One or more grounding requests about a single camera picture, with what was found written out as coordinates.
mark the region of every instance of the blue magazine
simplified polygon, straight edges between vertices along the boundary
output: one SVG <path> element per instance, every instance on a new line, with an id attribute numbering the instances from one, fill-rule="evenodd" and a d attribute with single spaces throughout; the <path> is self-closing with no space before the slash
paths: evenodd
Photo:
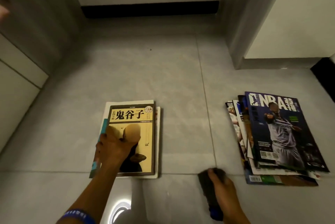
<path id="1" fill-rule="evenodd" d="M 329 172 L 295 98 L 245 92 L 257 161 Z"/>

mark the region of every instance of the tile floor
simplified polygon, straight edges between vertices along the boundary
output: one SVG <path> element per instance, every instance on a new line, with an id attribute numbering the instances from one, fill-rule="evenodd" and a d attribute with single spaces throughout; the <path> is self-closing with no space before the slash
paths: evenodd
<path id="1" fill-rule="evenodd" d="M 311 71 L 235 71 L 221 36 L 199 27 L 172 34 L 171 26 L 150 35 L 153 28 L 118 36 L 100 22 L 82 35 L 0 155 L 2 222 L 56 222 L 89 183 L 105 102 L 155 99 L 163 108 L 161 178 L 116 180 L 101 223 L 121 199 L 132 210 L 120 223 L 214 223 L 195 174 L 215 165 L 235 182 L 252 223 L 332 223 L 332 174 L 317 188 L 245 183 L 223 108 L 244 91 L 298 98 L 334 171 L 335 104 Z"/>

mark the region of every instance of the qr code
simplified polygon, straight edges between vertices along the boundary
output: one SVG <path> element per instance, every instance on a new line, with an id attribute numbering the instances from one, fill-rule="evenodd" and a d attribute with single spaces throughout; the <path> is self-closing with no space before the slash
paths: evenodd
<path id="1" fill-rule="evenodd" d="M 265 151 L 260 151 L 260 152 L 261 152 L 261 158 L 262 158 L 262 159 L 267 159 L 267 160 L 279 160 L 279 155 L 278 155 L 278 153 L 265 152 Z"/>
<path id="2" fill-rule="evenodd" d="M 274 175 L 274 181 L 277 183 L 283 183 L 278 175 Z"/>
<path id="3" fill-rule="evenodd" d="M 262 182 L 260 175 L 249 175 L 249 179 L 251 182 Z"/>

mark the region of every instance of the blue wristband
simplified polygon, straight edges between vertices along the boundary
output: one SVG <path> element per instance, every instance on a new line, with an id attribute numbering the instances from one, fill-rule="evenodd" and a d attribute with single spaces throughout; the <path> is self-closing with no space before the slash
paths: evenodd
<path id="1" fill-rule="evenodd" d="M 61 219 L 63 218 L 76 218 L 81 220 L 84 224 L 95 224 L 94 219 L 80 209 L 72 209 L 67 211 L 61 217 Z"/>

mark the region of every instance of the black handheld object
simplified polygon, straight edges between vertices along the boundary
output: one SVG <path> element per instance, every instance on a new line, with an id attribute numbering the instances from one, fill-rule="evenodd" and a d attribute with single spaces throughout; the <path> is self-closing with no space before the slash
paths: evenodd
<path id="1" fill-rule="evenodd" d="M 214 173 L 218 176 L 221 182 L 224 182 L 226 173 L 219 168 L 213 168 Z M 210 216 L 212 219 L 217 221 L 224 220 L 224 213 L 222 212 L 219 203 L 216 200 L 214 185 L 211 179 L 208 176 L 208 171 L 202 171 L 198 174 L 199 182 L 204 192 L 205 197 L 207 198 L 207 203 L 209 207 Z"/>

